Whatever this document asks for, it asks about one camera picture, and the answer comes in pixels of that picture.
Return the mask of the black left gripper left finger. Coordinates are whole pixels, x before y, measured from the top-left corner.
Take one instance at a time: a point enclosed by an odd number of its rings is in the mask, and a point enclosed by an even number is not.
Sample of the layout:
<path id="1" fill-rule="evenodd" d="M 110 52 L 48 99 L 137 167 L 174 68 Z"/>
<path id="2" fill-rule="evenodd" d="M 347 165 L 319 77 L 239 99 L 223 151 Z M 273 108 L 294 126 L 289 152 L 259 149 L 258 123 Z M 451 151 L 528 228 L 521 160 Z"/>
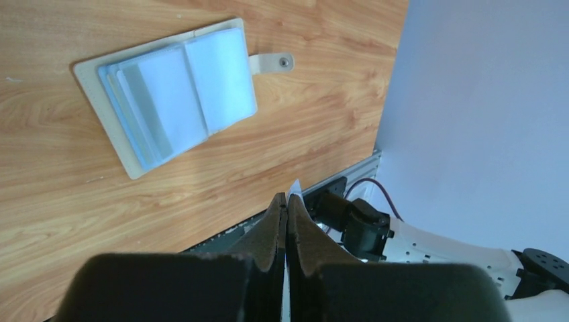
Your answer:
<path id="1" fill-rule="evenodd" d="M 73 278 L 57 321 L 280 321 L 286 201 L 226 253 L 108 253 Z"/>

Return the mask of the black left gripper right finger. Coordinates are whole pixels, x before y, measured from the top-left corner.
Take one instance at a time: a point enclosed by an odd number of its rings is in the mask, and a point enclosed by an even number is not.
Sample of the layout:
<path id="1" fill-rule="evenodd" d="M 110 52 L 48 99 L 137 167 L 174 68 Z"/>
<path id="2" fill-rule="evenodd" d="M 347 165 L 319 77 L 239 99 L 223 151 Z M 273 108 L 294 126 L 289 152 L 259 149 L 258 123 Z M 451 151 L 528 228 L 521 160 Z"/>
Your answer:
<path id="1" fill-rule="evenodd" d="M 509 321 L 489 275 L 469 264 L 366 264 L 287 202 L 292 321 Z"/>

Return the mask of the grey translucent card holder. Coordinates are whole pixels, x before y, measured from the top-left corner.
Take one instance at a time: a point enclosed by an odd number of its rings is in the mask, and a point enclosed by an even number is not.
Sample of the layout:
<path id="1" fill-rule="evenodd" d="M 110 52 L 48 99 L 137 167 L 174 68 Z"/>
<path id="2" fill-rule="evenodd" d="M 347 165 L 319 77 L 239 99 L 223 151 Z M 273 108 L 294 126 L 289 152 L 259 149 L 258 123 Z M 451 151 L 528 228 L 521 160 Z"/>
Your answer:
<path id="1" fill-rule="evenodd" d="M 74 65 L 112 146 L 135 180 L 253 116 L 253 78 L 295 67 L 289 52 L 248 54 L 233 18 Z"/>

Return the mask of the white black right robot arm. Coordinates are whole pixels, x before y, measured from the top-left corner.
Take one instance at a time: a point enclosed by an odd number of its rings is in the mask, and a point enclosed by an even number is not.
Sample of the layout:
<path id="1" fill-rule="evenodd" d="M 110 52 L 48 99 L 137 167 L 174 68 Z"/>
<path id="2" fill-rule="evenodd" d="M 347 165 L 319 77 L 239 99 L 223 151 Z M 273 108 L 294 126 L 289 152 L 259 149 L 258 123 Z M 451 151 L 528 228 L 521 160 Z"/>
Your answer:
<path id="1" fill-rule="evenodd" d="M 568 320 L 568 262 L 543 250 L 474 246 L 418 229 L 362 199 L 325 191 L 307 201 L 312 218 L 341 233 L 351 255 L 369 262 L 471 264 L 482 268 L 514 321 Z"/>

